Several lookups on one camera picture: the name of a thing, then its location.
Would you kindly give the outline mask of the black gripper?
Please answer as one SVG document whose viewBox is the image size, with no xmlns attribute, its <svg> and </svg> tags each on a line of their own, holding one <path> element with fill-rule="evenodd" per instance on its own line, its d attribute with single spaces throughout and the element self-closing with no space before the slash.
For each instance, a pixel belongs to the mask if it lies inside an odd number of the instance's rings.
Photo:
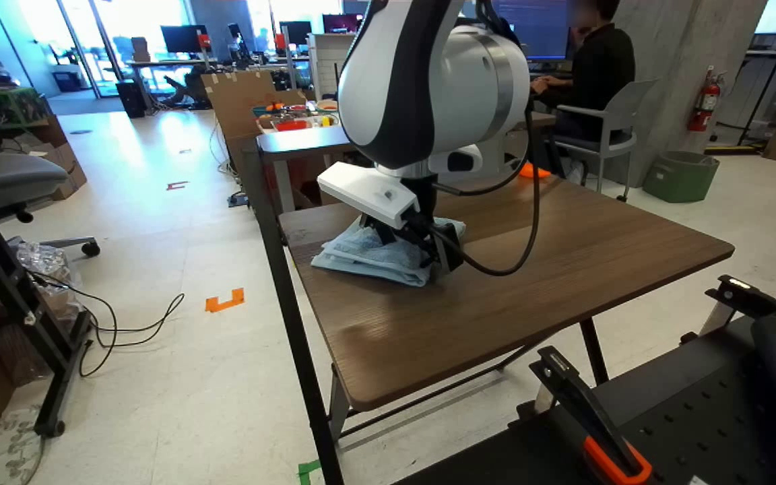
<svg viewBox="0 0 776 485">
<path fill-rule="evenodd" d="M 442 280 L 464 265 L 464 250 L 453 231 L 433 231 L 435 179 L 404 179 L 402 185 L 415 193 L 415 205 L 402 214 L 398 230 L 377 227 L 377 236 L 383 245 L 406 240 L 412 245 L 431 249 L 431 278 Z"/>
</svg>

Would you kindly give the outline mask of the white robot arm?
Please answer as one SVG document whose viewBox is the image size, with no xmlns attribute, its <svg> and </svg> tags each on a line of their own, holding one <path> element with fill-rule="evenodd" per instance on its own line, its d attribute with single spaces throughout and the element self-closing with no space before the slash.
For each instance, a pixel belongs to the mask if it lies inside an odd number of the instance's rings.
<svg viewBox="0 0 776 485">
<path fill-rule="evenodd" d="M 318 185 L 354 211 L 319 245 L 319 269 L 424 286 L 466 261 L 464 223 L 442 191 L 509 181 L 507 138 L 527 117 L 527 59 L 501 20 L 461 15 L 464 0 L 369 0 L 338 72 L 338 126 L 358 152 Z"/>
</svg>

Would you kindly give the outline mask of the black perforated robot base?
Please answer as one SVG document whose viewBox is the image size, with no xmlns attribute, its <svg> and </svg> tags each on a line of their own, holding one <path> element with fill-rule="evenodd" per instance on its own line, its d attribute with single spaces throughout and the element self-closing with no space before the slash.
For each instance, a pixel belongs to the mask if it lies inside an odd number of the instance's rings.
<svg viewBox="0 0 776 485">
<path fill-rule="evenodd" d="M 776 485 L 776 381 L 755 346 L 772 324 L 741 315 L 592 389 L 610 428 L 649 460 L 649 485 Z M 585 437 L 555 403 L 398 485 L 602 485 Z"/>
</svg>

